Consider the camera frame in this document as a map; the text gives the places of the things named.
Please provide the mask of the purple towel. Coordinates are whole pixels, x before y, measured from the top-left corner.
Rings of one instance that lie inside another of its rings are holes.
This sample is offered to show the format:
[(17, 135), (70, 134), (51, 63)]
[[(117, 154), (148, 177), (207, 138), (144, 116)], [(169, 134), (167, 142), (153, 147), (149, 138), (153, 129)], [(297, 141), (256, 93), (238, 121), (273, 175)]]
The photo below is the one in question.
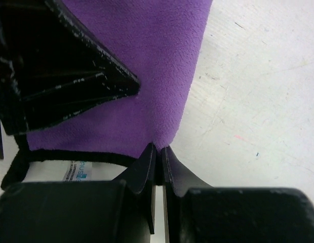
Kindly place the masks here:
[(149, 143), (167, 147), (179, 128), (210, 1), (65, 1), (67, 8), (141, 82), (59, 125), (16, 139), (19, 152), (1, 187), (24, 180), (33, 161), (76, 160), (129, 166)]

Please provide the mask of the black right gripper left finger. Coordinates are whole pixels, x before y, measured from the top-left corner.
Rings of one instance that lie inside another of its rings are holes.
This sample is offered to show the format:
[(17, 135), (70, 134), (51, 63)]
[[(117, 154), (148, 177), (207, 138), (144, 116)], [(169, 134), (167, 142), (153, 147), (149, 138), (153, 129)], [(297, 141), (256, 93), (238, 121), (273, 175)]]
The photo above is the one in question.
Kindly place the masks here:
[(110, 181), (26, 182), (0, 196), (0, 242), (150, 242), (156, 148)]

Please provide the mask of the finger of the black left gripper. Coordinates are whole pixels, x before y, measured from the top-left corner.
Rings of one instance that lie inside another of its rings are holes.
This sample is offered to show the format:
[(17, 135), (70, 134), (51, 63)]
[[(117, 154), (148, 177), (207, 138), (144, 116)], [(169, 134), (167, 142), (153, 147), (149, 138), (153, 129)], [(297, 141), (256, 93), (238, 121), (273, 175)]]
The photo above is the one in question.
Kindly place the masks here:
[(62, 1), (0, 1), (0, 121), (8, 135), (139, 90), (137, 76)]

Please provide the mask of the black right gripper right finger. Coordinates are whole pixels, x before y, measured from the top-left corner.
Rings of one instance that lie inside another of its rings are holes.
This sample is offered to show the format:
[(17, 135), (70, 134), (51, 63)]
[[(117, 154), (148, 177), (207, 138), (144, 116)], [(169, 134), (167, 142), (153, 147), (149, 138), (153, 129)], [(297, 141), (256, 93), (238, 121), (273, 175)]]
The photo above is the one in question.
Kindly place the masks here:
[(161, 162), (166, 242), (314, 242), (314, 206), (302, 191), (212, 187), (170, 147)]

